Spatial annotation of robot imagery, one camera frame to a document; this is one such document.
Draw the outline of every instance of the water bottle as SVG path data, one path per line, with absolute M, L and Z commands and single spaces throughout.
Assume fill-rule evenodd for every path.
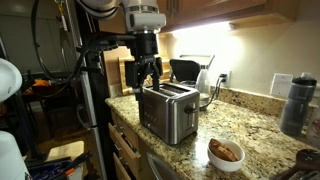
M 199 109 L 204 111 L 210 101 L 210 79 L 208 65 L 201 65 L 201 70 L 197 78 L 196 89 L 200 92 Z
M 301 77 L 293 78 L 288 101 L 282 109 L 280 119 L 280 130 L 284 134 L 300 135 L 316 85 L 317 81 L 310 73 L 302 73 Z

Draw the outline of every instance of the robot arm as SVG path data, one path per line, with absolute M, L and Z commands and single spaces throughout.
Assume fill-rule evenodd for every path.
M 135 40 L 126 45 L 134 56 L 134 62 L 126 62 L 126 84 L 131 86 L 136 99 L 142 99 L 142 85 L 151 75 L 153 89 L 159 90 L 159 78 L 162 75 L 161 58 L 158 54 L 156 33 L 166 24 L 166 17 L 159 13 L 156 0 L 77 0 L 81 7 L 92 17 L 111 19 L 119 9 L 123 10 L 126 33 Z

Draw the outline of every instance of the power cord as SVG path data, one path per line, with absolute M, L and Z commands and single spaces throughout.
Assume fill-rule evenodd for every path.
M 205 108 L 207 108 L 207 107 L 212 103 L 212 101 L 215 101 L 215 100 L 218 99 L 219 93 L 220 93 L 221 83 L 227 81 L 227 80 L 226 80 L 226 77 L 227 77 L 226 74 L 220 74 L 220 75 L 219 75 L 219 77 L 218 77 L 218 79 L 217 79 L 217 82 L 216 82 L 216 87 L 215 87 L 215 89 L 214 89 L 214 91 L 213 91 L 213 93 L 212 93 L 212 96 L 211 96 L 211 98 L 210 98 L 210 101 L 209 101 L 206 105 L 200 107 L 200 109 L 205 109 Z

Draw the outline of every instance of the bottle cap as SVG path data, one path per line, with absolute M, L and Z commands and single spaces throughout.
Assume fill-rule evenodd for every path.
M 317 80 L 312 77 L 311 73 L 303 72 L 300 77 L 293 78 L 292 83 L 305 86 L 316 86 Z

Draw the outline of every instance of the drawer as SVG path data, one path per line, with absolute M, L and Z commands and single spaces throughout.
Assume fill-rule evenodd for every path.
M 136 133 L 114 111 L 112 111 L 112 119 L 117 126 L 117 130 L 122 132 L 127 138 L 126 140 L 139 151 L 139 139 Z
M 132 148 L 130 148 L 128 143 L 122 138 L 122 136 L 114 128 L 114 126 L 112 126 L 110 123 L 108 124 L 108 126 L 110 137 L 113 140 L 119 155 L 123 158 L 122 162 L 128 165 L 135 177 L 139 177 L 139 158 L 141 157 L 140 153 L 138 151 L 133 151 Z
M 131 180 L 126 169 L 122 166 L 118 156 L 115 153 L 113 153 L 113 160 L 114 160 L 114 165 L 116 168 L 116 173 L 117 173 L 118 179 L 119 180 Z

